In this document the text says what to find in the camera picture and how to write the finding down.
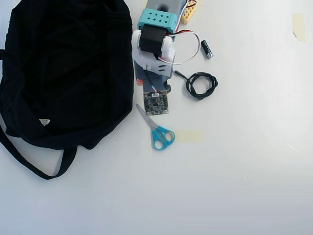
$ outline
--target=circuit board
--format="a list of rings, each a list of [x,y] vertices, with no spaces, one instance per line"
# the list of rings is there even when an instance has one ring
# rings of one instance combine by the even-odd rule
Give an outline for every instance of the circuit board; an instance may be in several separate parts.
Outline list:
[[[143,94],[146,114],[161,115],[168,114],[167,91],[146,92]]]

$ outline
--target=coiled black cable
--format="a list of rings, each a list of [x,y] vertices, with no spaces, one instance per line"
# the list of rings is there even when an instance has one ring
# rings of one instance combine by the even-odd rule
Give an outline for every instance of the coiled black cable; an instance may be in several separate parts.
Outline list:
[[[217,86],[219,85],[216,77],[212,76],[209,73],[206,72],[197,72],[194,73],[193,75],[191,75],[189,78],[187,78],[184,74],[182,74],[179,71],[174,71],[174,73],[176,73],[178,76],[186,79],[186,89],[187,91],[194,97],[197,98],[198,100],[203,100],[204,98],[207,98],[208,96],[212,95],[215,88],[217,88]],[[195,81],[200,78],[200,77],[205,77],[207,79],[210,79],[210,81],[212,82],[212,87],[206,91],[206,93],[203,94],[198,94],[194,88],[194,83]]]

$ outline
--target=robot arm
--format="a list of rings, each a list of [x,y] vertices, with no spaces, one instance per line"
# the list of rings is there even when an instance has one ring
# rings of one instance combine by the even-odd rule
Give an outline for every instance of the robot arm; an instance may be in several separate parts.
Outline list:
[[[133,33],[132,46],[136,79],[143,86],[146,113],[168,113],[167,93],[171,87],[175,58],[173,38],[166,36],[177,31],[188,0],[149,0]]]

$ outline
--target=yellow component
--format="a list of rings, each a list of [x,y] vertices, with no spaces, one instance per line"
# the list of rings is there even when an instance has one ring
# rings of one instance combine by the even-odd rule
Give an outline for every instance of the yellow component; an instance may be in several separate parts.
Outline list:
[[[188,3],[184,14],[181,16],[181,22],[183,24],[188,24],[188,22],[190,21],[191,17],[196,12],[197,5],[198,4],[195,3],[194,1],[191,1],[191,2]]]

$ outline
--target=small black cylinder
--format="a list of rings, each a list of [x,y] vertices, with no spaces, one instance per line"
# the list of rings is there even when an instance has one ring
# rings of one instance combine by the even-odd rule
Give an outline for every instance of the small black cylinder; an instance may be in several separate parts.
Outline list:
[[[207,58],[211,59],[213,57],[213,53],[212,53],[211,49],[209,48],[208,44],[206,43],[206,40],[203,40],[201,42],[201,46],[202,46]]]

